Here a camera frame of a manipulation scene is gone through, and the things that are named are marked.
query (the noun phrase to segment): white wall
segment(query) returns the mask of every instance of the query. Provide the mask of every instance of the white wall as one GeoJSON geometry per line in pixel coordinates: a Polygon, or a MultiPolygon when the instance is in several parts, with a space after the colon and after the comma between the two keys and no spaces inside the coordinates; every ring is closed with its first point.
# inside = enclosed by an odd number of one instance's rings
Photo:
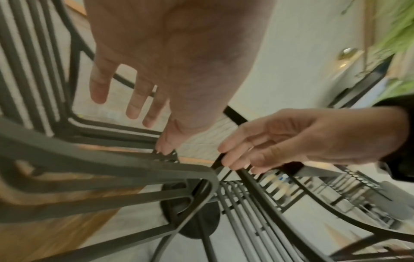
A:
{"type": "Polygon", "coordinates": [[[350,1],[278,0],[258,59],[230,106],[248,119],[326,106],[339,52],[363,47],[363,1],[341,15],[350,1]]]}

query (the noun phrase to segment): hand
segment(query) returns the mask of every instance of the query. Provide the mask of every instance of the hand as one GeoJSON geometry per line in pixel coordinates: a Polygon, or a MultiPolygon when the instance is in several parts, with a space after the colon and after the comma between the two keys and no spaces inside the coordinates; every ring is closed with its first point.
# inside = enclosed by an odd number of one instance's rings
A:
{"type": "Polygon", "coordinates": [[[274,0],[85,0],[96,41],[91,98],[107,100],[120,64],[137,70],[126,115],[136,119],[157,85],[144,118],[171,116],[156,150],[170,153],[207,130],[250,71],[274,0]]]}
{"type": "Polygon", "coordinates": [[[219,151],[224,166],[251,164],[254,174],[292,161],[364,164],[397,150],[408,132],[399,107],[285,109],[241,125],[219,151]]]}

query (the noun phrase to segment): black sleeve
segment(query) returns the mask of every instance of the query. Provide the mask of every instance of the black sleeve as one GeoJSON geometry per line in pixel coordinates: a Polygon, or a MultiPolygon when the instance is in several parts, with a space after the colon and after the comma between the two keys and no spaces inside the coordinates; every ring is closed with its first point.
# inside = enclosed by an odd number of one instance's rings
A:
{"type": "Polygon", "coordinates": [[[381,159],[382,166],[395,180],[414,182],[414,95],[382,100],[374,105],[398,106],[409,115],[410,133],[407,141],[395,152],[381,159]]]}

